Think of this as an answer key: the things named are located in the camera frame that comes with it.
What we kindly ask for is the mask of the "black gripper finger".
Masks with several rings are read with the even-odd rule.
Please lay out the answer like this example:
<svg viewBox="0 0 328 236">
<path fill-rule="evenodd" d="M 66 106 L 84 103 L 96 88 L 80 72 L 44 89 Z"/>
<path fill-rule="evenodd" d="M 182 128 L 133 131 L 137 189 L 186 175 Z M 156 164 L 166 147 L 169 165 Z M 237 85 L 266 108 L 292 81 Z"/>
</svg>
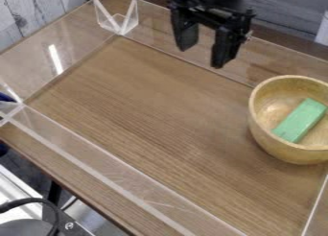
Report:
<svg viewBox="0 0 328 236">
<path fill-rule="evenodd" d="M 244 41 L 245 37 L 225 27 L 220 27 L 214 31 L 214 42 L 212 47 L 213 68 L 221 68 L 232 59 L 236 58 Z"/>
<path fill-rule="evenodd" d="M 178 49 L 184 52 L 198 41 L 198 23 L 193 13 L 184 9 L 170 9 L 170 22 L 174 41 Z"/>
</svg>

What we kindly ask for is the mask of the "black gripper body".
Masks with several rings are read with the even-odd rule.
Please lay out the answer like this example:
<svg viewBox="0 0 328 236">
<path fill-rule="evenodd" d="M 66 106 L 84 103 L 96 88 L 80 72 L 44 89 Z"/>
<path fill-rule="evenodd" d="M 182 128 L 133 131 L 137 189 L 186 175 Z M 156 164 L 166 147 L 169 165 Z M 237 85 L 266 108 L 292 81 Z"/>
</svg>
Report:
<svg viewBox="0 0 328 236">
<path fill-rule="evenodd" d="M 169 0 L 170 9 L 190 11 L 198 24 L 214 31 L 225 27 L 248 40 L 256 12 L 246 0 Z"/>
</svg>

